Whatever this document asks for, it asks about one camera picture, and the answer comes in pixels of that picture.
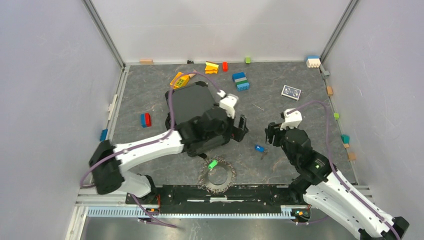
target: wire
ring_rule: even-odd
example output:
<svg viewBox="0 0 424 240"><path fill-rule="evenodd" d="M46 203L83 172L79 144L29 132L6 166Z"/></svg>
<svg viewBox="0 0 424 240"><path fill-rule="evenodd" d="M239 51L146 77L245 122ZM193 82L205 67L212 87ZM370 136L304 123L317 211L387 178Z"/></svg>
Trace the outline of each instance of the wire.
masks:
<svg viewBox="0 0 424 240"><path fill-rule="evenodd" d="M186 75L189 75L189 74L196 74L196 75L200 75L200 76L202 76L202 77L204 77L204 78L206 78L215 88L216 88L216 90L217 90L217 92L220 92L221 91L221 89L218 87L218 85L217 85L217 83L212 79L212 78L210 78L209 76L207 76L206 74L204 74L204 73L201 73L201 72L197 72L197 71L192 71L192 72L188 72L188 73L183 73L183 74L181 74L179 77L181 78L181 77L183 77L183 76L186 76ZM131 150L134 150L134 149L138 149L138 148L141 148L141 147L145 147L145 146L149 146L149 145L152 145L152 144L155 144L155 143L158 143L158 142L160 142L160 141L163 141L163 140L165 140L167 137L169 137L171 134L172 134L172 132L174 131L174 127L175 127L175 114L174 114L174 106L173 106L173 102L172 102L172 95L173 95L173 92L174 92L174 89L173 89L173 86L171 86L170 88L169 88L169 92L168 92L168 106L169 106L169 114L170 114L170 124L171 124L171 126L170 126L170 129L169 129L169 131L165 134L165 136L163 136L162 138L160 138L160 139L157 139L157 140L153 140L153 141L149 141L149 142L145 142L145 143L141 143L141 144L138 144L138 145L135 145L135 146L132 146L132 147L129 147L129 148L127 148L127 149L123 149L123 150L121 150L121 151L117 151L117 152L114 152L114 153L112 153L111 155L109 155L109 156L106 156L105 158L103 158L103 159L101 159L100 161L98 161L98 162L96 162L93 166L91 166L89 169L88 169L88 171L82 176L82 178L81 178L81 180L79 181L79 186L81 187L81 188L83 188L83 189L86 189L86 188L92 188L92 187L95 187L95 185L94 184L91 184L91 185L84 185L84 180L87 178L87 176L95 169L95 168L97 168L98 166L100 166L101 164L103 164L104 162L106 162L107 160L109 160L109 159L111 159L111 158L114 158L114 157L116 157L116 156L118 156L118 155L121 155L121 154L123 154L124 153L124 151L125 152L129 152L129 151L131 151ZM135 202L138 204L138 206L141 208L141 210L143 210L143 212L144 213L146 213L149 217L151 217L152 219L154 219L154 220L156 220L156 221L158 221L159 223L156 223L156 222L149 222L149 224L154 224L154 225L162 225L162 226L166 226L166 227L171 227L171 228L176 228L176 226L174 226L174 225L171 225L171 224L167 224L167 223L164 223L164 222L162 222L162 221L160 221L160 220L157 220L156 218L154 218L153 216L151 216L144 208L143 208L143 206L138 202L138 200L136 200L136 198L134 198L134 200L135 200Z"/></svg>
<svg viewBox="0 0 424 240"><path fill-rule="evenodd" d="M330 141L329 141L329 126L330 126L330 109L326 106L326 104L322 101L318 100L312 100L305 104L302 104L295 109L287 112L287 114L291 114L295 111L298 111L300 109L303 109L306 106L312 105L312 104L320 104L325 109L325 116L326 116L326 122L325 122L325 145L327 148L327 155L328 155L328 162L330 163L331 171L334 173L334 176L337 178L337 180L340 182L343 187L350 192L361 204L363 204L367 209L369 209L378 219L380 219L385 225L393 232L394 236L397 240L401 240L401 237L399 236L398 232L395 230L395 228L388 223L383 216L381 216L374 208L372 208L366 201L364 201L361 197L359 197L358 194L356 194L354 191L350 191L351 188L345 183L345 181L342 180L342 178L337 174L337 171L333 164L333 155L330 148Z"/></svg>

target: red block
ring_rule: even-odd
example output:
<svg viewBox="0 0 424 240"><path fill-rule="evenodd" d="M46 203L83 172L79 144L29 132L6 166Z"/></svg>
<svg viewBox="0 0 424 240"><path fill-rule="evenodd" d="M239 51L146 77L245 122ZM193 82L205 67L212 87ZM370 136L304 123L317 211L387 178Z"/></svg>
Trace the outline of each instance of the red block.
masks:
<svg viewBox="0 0 424 240"><path fill-rule="evenodd" d="M222 70L224 72L228 71L228 62L226 62L226 61L222 62Z"/></svg>
<svg viewBox="0 0 424 240"><path fill-rule="evenodd" d="M152 126L152 119L150 118L150 114L148 112L144 114L144 120L147 127Z"/></svg>

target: white wall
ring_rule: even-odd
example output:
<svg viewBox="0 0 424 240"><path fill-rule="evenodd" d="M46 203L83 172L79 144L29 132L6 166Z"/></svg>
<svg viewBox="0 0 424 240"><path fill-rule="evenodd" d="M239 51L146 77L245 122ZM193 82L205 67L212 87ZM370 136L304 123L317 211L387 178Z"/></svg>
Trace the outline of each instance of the white wall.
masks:
<svg viewBox="0 0 424 240"><path fill-rule="evenodd" d="M61 240L120 68L80 0L0 2L0 239Z"/></svg>
<svg viewBox="0 0 424 240"><path fill-rule="evenodd" d="M302 61L320 55L349 0L92 0L127 63Z"/></svg>
<svg viewBox="0 0 424 240"><path fill-rule="evenodd" d="M424 2L360 1L324 66L359 180L422 239Z"/></svg>

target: blue and red block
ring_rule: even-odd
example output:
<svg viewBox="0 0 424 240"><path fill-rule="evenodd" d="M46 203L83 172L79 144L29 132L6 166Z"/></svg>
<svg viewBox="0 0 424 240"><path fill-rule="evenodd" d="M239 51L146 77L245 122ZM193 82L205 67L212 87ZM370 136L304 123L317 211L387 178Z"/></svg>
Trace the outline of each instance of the blue and red block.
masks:
<svg viewBox="0 0 424 240"><path fill-rule="evenodd" d="M143 128L147 128L147 127L152 126L152 119L151 119L150 114L148 112L141 114L140 119L141 119L141 126Z"/></svg>

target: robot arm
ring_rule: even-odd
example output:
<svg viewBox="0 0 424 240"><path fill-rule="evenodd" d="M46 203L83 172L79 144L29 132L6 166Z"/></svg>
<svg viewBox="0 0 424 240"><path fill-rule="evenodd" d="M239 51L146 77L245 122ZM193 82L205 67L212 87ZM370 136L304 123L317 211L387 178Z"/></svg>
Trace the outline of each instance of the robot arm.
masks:
<svg viewBox="0 0 424 240"><path fill-rule="evenodd" d="M379 209L335 168L336 174L349 188L347 190L332 171L328 158L314 151L306 132L297 128L302 121L301 113L294 111L288 114L291 110L281 114L284 122L272 122L265 129L268 143L281 147L290 164L300 174L289 186L291 198L298 204L306 203L322 210L357 239L396 239L387 224L402 237L409 223L403 217L393 218ZM364 203L382 216L383 220Z"/></svg>
<svg viewBox="0 0 424 240"><path fill-rule="evenodd" d="M89 161L92 167L110 156L110 159L92 170L97 193L102 195L122 191L142 198L153 191L150 195L155 196L155 185L151 177L130 172L131 168L162 156L185 152L187 149L202 151L205 149L205 142L217 139L216 136L225 135L228 139L241 141L249 130L243 115L240 116L239 127L233 126L238 98L225 94L222 90L218 95L221 97L219 104L207 110L203 116L177 125L171 132L124 144L111 145L109 140L101 142ZM222 141L216 142L217 144L212 141L208 147L222 144Z"/></svg>

